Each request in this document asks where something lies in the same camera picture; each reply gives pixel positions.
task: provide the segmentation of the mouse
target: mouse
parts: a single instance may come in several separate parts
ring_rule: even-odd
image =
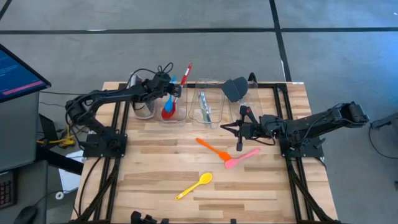
[[[19,212],[14,224],[33,224],[36,214],[37,209],[35,206],[26,206]]]

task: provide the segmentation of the black clamp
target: black clamp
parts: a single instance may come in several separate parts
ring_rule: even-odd
[[[141,219],[141,213],[133,211],[131,214],[131,224],[157,224],[157,220],[154,220],[150,215],[146,215],[144,219]],[[169,224],[169,219],[162,219],[160,224]]]

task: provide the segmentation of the orange spoon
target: orange spoon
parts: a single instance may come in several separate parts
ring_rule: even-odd
[[[224,160],[225,162],[228,161],[228,160],[230,160],[230,159],[232,158],[231,155],[229,155],[227,152],[222,152],[222,151],[219,151],[219,150],[213,148],[211,145],[209,145],[207,142],[205,142],[204,140],[202,140],[202,139],[200,139],[200,138],[197,138],[197,142],[198,142],[199,144],[202,144],[202,145],[206,146],[207,148],[209,148],[209,149],[215,151],[215,152],[218,154],[218,156],[219,156],[222,160]]]

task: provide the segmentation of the silicone spoon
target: silicone spoon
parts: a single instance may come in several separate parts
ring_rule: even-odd
[[[173,77],[171,83],[176,83],[177,82],[177,77]],[[164,105],[164,110],[166,112],[170,112],[173,109],[173,101],[172,101],[172,95],[170,94],[169,100],[167,100],[166,104]]]
[[[187,71],[185,72],[185,74],[181,80],[181,87],[183,87],[185,82],[187,81],[188,75],[189,75],[189,73],[191,73],[191,70],[192,70],[192,65],[193,65],[192,63],[190,63],[188,65]],[[161,115],[164,120],[168,120],[174,115],[175,109],[177,107],[177,100],[178,100],[178,98],[176,97],[173,102],[173,108],[171,109],[170,112],[167,112],[165,108],[162,109]]]
[[[197,138],[197,142],[198,142],[199,144],[202,144],[202,145],[206,146],[207,148],[209,148],[209,149],[215,151],[215,152],[218,154],[218,156],[219,156],[222,160],[224,160],[225,162],[228,161],[228,160],[231,160],[231,158],[232,158],[231,155],[229,155],[227,152],[222,152],[222,151],[219,151],[219,150],[213,148],[211,145],[209,145],[207,142],[205,142],[204,140],[202,140],[202,139],[200,139],[200,138]]]
[[[251,157],[254,154],[258,153],[259,151],[260,151],[260,148],[253,149],[250,152],[246,153],[245,155],[243,155],[237,159],[230,159],[228,161],[225,161],[224,166],[227,169],[233,168],[236,164],[238,164],[239,161],[246,159],[248,157]]]
[[[200,176],[200,179],[197,183],[195,183],[192,187],[188,188],[187,190],[184,190],[182,193],[176,196],[176,200],[180,200],[182,197],[186,196],[189,192],[191,192],[195,187],[198,187],[201,184],[208,184],[210,183],[211,179],[213,178],[213,175],[211,173],[205,173]]]

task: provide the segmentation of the red spatula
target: red spatula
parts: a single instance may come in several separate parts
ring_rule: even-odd
[[[193,63],[191,62],[191,63],[188,65],[187,71],[185,72],[184,76],[182,77],[182,80],[181,80],[181,88],[183,88],[185,82],[187,81],[187,78],[188,78],[189,73],[191,73],[192,65],[193,65]],[[178,98],[176,97],[176,98],[174,99],[174,101],[173,101],[173,109],[172,109],[170,112],[167,112],[167,111],[165,110],[165,108],[162,109],[162,118],[163,118],[164,120],[168,120],[168,119],[170,119],[170,118],[174,115],[175,109],[176,109],[176,107],[177,107],[177,100],[178,100]]]

